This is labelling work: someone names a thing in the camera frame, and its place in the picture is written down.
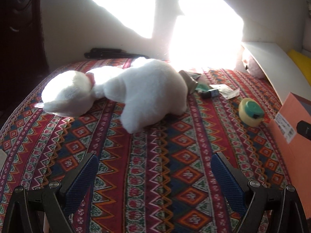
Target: green object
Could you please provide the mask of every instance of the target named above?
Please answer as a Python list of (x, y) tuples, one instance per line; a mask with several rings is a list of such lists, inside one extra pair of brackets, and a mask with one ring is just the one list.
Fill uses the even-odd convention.
[(205, 83), (199, 83), (198, 85), (197, 85), (197, 87), (195, 88), (195, 90), (201, 90), (201, 91), (203, 91), (203, 92), (207, 92), (208, 90), (210, 90), (211, 88), (207, 85), (207, 84), (205, 84)]
[(262, 108), (253, 101), (248, 101), (245, 104), (245, 113), (254, 119), (263, 118), (265, 115), (265, 112), (262, 110)]

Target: dark wooden door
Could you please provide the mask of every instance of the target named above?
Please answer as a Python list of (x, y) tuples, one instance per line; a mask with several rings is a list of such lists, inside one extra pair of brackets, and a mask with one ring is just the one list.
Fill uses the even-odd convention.
[(48, 74), (40, 0), (1, 0), (0, 110), (22, 101)]

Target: yellow cloth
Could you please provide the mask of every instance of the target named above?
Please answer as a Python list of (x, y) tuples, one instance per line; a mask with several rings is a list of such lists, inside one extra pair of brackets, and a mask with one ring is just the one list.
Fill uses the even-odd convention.
[(305, 76), (311, 86), (311, 59), (293, 49), (290, 50), (287, 55), (299, 67), (300, 71)]

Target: yellow object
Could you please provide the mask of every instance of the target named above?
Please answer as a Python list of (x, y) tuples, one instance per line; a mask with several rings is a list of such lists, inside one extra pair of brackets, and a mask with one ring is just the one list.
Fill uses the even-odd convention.
[(251, 99), (251, 98), (244, 98), (241, 102), (240, 105), (238, 106), (238, 114), (240, 116), (240, 119), (246, 123), (248, 126), (252, 126), (252, 127), (257, 127), (263, 120), (263, 118), (257, 118), (254, 119), (252, 117), (250, 117), (246, 112), (245, 112), (245, 106), (247, 102), (255, 102), (257, 103), (255, 100)]
[(290, 50), (287, 55), (293, 60), (296, 66), (298, 66), (311, 86), (311, 59), (293, 49)]

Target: orange box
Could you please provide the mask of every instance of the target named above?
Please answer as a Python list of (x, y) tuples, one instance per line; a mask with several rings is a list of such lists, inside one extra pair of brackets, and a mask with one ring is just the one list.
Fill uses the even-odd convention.
[[(290, 93), (279, 113), (293, 127), (301, 120), (311, 123), (311, 101)], [(304, 213), (311, 217), (311, 141), (296, 134), (292, 139), (286, 139), (282, 134), (283, 128), (278, 126), (275, 120), (271, 120), (269, 128), (281, 151), (292, 185), (299, 194)]]

